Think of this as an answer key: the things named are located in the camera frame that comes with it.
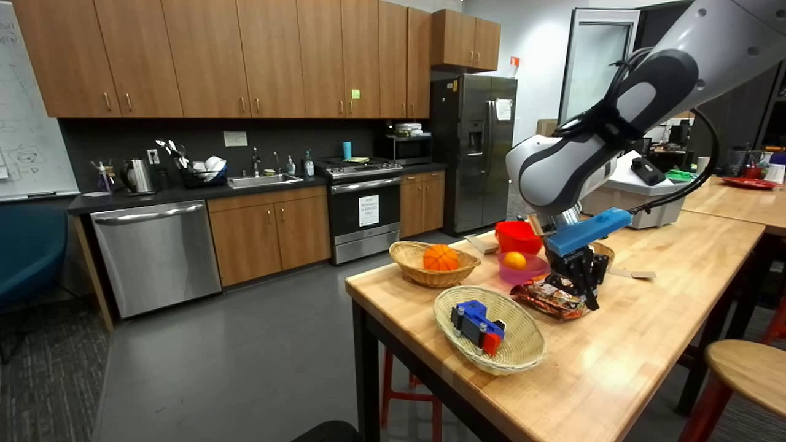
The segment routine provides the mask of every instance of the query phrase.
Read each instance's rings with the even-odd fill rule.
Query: stainless steel dishwasher
[[[120,316],[222,292],[205,202],[91,213]]]

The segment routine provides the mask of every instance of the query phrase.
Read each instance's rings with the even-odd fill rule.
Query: cabinet door
[[[181,116],[159,0],[97,0],[123,116]]]
[[[423,180],[423,231],[439,231],[446,218],[446,172]]]
[[[409,10],[409,118],[430,118],[433,17]]]
[[[409,8],[378,5],[378,116],[409,116]]]
[[[473,65],[474,19],[455,10],[433,14],[433,65]]]
[[[270,205],[211,210],[222,284],[238,284],[280,270],[278,227]]]
[[[347,118],[378,116],[378,0],[341,0]]]
[[[496,71],[498,63],[498,25],[474,19],[474,68]]]
[[[278,205],[280,267],[299,267],[329,258],[328,197],[299,197]]]
[[[341,0],[298,0],[303,118],[344,116]]]
[[[299,118],[304,112],[298,5],[238,0],[245,76],[253,116]]]
[[[250,116],[235,3],[162,0],[186,118]]]
[[[119,118],[94,0],[13,3],[48,112],[53,118]]]
[[[423,180],[409,173],[401,180],[401,236],[417,236],[423,231]]]

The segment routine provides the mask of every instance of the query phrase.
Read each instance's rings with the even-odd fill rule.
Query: orange vegetable
[[[430,246],[423,252],[423,267],[425,270],[458,270],[459,267],[459,252],[448,246]]]

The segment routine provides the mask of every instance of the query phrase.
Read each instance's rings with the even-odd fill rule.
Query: table leg
[[[351,319],[358,432],[367,442],[378,442],[378,344],[368,328],[368,315],[356,302],[351,302]]]

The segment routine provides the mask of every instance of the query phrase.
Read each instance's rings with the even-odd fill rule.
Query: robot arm
[[[783,59],[786,0],[698,0],[652,51],[622,63],[606,95],[565,123],[562,137],[530,137],[509,152],[509,177],[533,208],[554,273],[568,292],[597,306],[605,261],[590,242],[628,218],[601,213],[582,227],[576,204],[605,183],[628,140]]]

